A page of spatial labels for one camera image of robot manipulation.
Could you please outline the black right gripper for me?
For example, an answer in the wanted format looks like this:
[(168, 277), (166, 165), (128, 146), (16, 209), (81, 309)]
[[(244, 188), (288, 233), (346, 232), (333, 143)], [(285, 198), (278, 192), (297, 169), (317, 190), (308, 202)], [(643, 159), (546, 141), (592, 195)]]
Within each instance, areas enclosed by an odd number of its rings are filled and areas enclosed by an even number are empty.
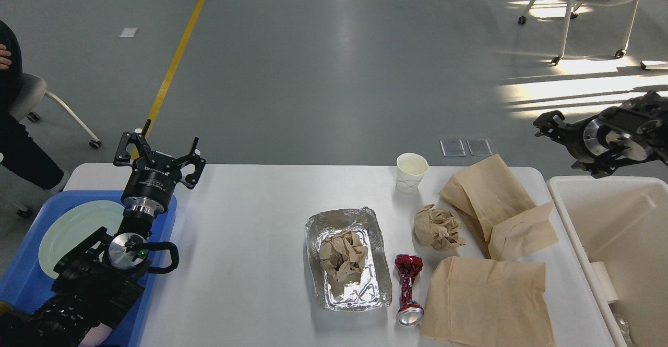
[(537, 129), (534, 136), (546, 136), (558, 144), (566, 144), (566, 150), (577, 161), (571, 164), (574, 170), (583, 170), (593, 178), (611, 176), (621, 166), (619, 161), (597, 161), (598, 157), (608, 153), (605, 138), (608, 128), (598, 118), (587, 118), (570, 124), (560, 110), (544, 112), (533, 122)]

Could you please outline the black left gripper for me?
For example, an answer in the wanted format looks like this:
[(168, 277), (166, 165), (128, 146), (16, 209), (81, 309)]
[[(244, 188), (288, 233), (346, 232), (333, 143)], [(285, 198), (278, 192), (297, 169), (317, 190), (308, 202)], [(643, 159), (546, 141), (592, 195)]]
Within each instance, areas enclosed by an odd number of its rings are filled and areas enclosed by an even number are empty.
[(121, 202), (128, 211), (140, 211), (151, 216), (159, 216), (169, 210), (177, 183), (188, 189), (198, 185), (207, 165), (207, 160), (200, 156), (197, 149), (199, 138), (196, 136), (190, 152), (173, 159), (167, 169), (161, 170), (157, 153), (146, 140), (151, 119), (147, 119), (143, 128), (122, 133), (114, 166), (131, 166), (131, 176), (121, 195)]

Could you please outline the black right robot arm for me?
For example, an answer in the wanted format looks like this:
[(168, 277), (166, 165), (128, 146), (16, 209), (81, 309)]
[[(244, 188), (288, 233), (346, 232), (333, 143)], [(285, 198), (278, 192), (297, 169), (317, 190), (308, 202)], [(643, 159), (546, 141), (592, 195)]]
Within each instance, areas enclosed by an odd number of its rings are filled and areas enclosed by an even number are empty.
[(666, 98), (651, 91), (572, 124), (559, 110), (545, 112), (533, 126), (536, 136), (547, 136), (566, 147), (575, 158), (573, 169), (603, 178), (625, 166), (666, 164), (666, 110)]

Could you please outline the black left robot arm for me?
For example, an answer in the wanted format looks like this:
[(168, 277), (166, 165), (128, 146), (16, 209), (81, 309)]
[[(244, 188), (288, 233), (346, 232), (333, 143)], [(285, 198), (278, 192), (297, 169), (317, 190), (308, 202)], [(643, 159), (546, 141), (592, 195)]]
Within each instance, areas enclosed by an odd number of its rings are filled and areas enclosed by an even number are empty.
[(54, 266), (53, 296), (31, 315), (2, 313), (2, 346), (78, 346), (93, 328), (116, 328), (141, 298), (146, 274), (166, 274), (180, 258), (172, 242), (150, 242), (153, 222), (167, 212), (177, 184), (194, 188), (207, 161), (195, 137), (190, 152), (174, 158), (152, 150), (146, 134), (125, 131), (115, 166), (132, 171), (121, 196), (123, 218), (115, 234), (101, 226)]

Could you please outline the person's left hand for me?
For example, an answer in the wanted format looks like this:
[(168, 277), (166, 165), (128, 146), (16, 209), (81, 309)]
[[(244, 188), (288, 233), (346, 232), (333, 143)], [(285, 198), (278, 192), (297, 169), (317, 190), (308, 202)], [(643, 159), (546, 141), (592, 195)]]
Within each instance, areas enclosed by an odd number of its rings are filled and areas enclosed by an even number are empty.
[(7, 70), (12, 65), (12, 53), (8, 50), (7, 46), (0, 44), (0, 70)]

